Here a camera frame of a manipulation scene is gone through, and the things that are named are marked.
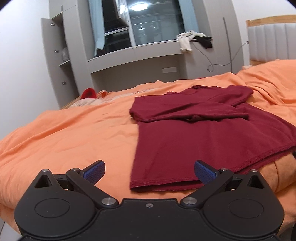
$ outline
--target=orange blanket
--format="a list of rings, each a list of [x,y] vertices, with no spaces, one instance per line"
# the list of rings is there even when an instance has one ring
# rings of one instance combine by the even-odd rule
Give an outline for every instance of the orange blanket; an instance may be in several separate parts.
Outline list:
[[[135,193],[129,190],[138,126],[129,115],[135,96],[180,92],[192,85],[246,85],[254,90],[251,105],[296,125],[296,60],[273,61],[237,75],[201,80],[148,83],[110,93],[99,105],[47,111],[0,141],[0,216],[14,229],[13,210],[41,169],[54,174],[83,169],[98,159],[106,164],[96,184],[117,198],[177,198],[192,191]],[[296,161],[289,154],[261,170],[285,210],[281,230],[296,221]]]

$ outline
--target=red t-shirt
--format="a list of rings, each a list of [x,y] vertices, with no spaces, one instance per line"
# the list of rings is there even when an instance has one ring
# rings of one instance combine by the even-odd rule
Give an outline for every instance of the red t-shirt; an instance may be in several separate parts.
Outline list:
[[[246,173],[292,152],[296,127],[244,103],[246,86],[193,86],[181,93],[136,97],[130,109],[139,139],[130,188],[198,188],[194,163]]]

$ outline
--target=curtain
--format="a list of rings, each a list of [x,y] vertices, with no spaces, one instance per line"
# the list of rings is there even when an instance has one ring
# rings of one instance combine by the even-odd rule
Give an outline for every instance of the curtain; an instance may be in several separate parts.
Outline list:
[[[199,32],[192,0],[179,0],[185,32],[193,30]]]
[[[95,52],[97,49],[103,49],[105,45],[105,28],[102,0],[89,0],[89,12],[91,15],[91,24],[94,33]]]

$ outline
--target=white wall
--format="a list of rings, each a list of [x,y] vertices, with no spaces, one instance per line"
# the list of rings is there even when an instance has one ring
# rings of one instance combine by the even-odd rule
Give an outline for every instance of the white wall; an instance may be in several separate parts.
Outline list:
[[[278,15],[296,14],[296,8],[287,0],[232,0],[237,15],[242,43],[248,41],[246,20]],[[243,47],[244,64],[250,63],[248,45]]]
[[[58,109],[49,78],[40,18],[48,0],[12,0],[0,11],[0,139]]]

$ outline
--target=upholstered headboard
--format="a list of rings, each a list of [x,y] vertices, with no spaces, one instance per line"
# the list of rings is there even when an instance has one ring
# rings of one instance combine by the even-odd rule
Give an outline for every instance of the upholstered headboard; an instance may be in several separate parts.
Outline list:
[[[247,20],[250,64],[296,59],[296,15]]]

